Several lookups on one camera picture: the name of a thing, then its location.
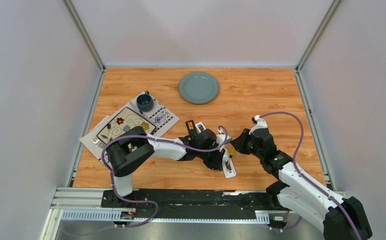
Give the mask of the yellow handled screwdriver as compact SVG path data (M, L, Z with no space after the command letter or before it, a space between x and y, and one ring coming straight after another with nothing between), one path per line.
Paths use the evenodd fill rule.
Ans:
M230 150L230 152L229 152L229 156L230 156L230 158L232 158L233 156L234 156L234 154L236 153L236 150L235 150L235 148L231 148L231 150Z

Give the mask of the white remote with batteries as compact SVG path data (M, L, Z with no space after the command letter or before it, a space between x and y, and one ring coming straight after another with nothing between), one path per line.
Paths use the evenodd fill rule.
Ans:
M224 149L224 154L222 158L222 167L224 175L227 179L236 177L237 173L231 158L231 154L227 149Z

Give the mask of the white remote with QR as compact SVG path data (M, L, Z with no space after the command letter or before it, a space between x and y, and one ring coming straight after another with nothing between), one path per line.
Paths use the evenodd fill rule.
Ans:
M195 127L196 127L198 133L201 133L204 130L206 130L206 127L205 127L205 125L202 122L196 123Z

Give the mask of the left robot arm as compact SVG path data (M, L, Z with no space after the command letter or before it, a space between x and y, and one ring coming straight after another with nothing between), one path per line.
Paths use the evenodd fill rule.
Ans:
M186 126L188 134L178 138L153 136L138 126L104 146L101 159L111 173L114 201L119 206L132 204L132 174L149 158L179 162L200 158L209 169L222 169L224 146L232 139L226 128L219 126L219 133L214 133L199 129L193 121L187 121Z

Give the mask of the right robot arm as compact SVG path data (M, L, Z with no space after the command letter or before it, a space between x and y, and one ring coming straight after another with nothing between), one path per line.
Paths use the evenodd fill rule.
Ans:
M367 240L373 236L362 203L328 189L294 164L291 156L277 149L268 129L244 129L231 144L237 152L257 157L264 170L277 178L266 189L270 208L294 211L326 240Z

